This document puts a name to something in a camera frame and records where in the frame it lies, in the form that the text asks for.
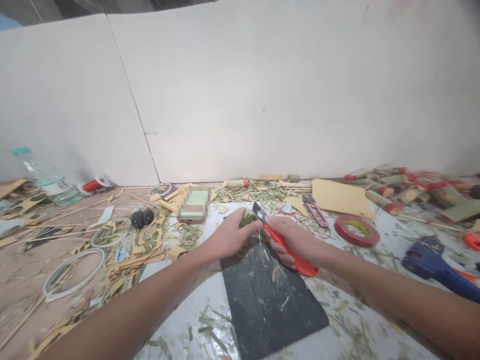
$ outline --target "orange utility knife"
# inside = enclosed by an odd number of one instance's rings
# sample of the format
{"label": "orange utility knife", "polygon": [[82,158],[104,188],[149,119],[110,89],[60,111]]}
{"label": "orange utility knife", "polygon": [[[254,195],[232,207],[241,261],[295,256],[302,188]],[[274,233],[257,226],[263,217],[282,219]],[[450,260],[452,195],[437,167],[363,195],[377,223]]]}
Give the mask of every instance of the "orange utility knife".
{"label": "orange utility knife", "polygon": [[268,214],[264,210],[262,210],[260,205],[258,205],[256,202],[253,203],[253,212],[263,223],[265,229],[270,233],[273,240],[275,240],[276,243],[282,244],[285,247],[286,251],[293,256],[293,258],[295,259],[295,267],[300,274],[306,276],[315,276],[319,272],[318,267],[312,266],[312,264],[310,264],[303,257],[300,257],[296,253],[294,253],[294,251],[285,241],[285,238],[265,223],[265,217]]}

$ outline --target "bottle label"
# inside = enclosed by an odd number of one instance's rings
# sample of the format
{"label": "bottle label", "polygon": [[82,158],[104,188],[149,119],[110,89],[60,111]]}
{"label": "bottle label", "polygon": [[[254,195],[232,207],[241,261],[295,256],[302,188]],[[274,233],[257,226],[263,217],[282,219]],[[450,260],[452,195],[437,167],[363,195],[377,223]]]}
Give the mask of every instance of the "bottle label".
{"label": "bottle label", "polygon": [[61,194],[63,192],[66,192],[72,187],[72,185],[69,185],[65,181],[65,176],[52,182],[37,184],[37,186],[41,188],[45,192],[45,194],[47,194],[48,196]]}

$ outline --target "blue hot glue gun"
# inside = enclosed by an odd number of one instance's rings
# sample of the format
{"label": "blue hot glue gun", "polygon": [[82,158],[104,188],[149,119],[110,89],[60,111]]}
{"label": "blue hot glue gun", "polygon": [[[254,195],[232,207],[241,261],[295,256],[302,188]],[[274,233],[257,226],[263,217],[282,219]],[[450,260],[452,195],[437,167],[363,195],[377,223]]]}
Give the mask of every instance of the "blue hot glue gun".
{"label": "blue hot glue gun", "polygon": [[401,264],[422,279],[434,279],[453,293],[480,304],[480,288],[445,262],[444,249],[435,236],[424,236],[407,250]]}

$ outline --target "white wall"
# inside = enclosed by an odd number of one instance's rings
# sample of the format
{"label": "white wall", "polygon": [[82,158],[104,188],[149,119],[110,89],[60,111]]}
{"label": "white wall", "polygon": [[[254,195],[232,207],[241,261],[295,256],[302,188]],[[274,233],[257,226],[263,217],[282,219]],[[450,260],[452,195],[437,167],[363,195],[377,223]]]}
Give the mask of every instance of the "white wall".
{"label": "white wall", "polygon": [[158,182],[104,14],[1,31],[0,49],[0,181],[24,175],[9,149],[28,146],[74,183]]}
{"label": "white wall", "polygon": [[451,0],[109,15],[163,181],[480,171],[480,16]]}

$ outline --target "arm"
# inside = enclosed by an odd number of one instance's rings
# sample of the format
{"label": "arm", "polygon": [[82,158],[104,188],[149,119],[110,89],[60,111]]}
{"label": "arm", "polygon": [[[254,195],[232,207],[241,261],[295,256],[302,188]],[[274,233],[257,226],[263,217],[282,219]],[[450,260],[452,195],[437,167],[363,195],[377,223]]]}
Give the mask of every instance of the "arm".
{"label": "arm", "polygon": [[[321,241],[289,218],[267,224],[312,265],[321,267],[395,314],[457,359],[480,359],[480,304],[384,269]],[[283,263],[295,269],[285,248],[270,239]]]}
{"label": "arm", "polygon": [[54,345],[41,359],[132,359],[165,320],[169,307],[198,272],[237,253],[257,232],[259,221],[239,229],[244,208],[229,215],[199,247],[114,297]]}

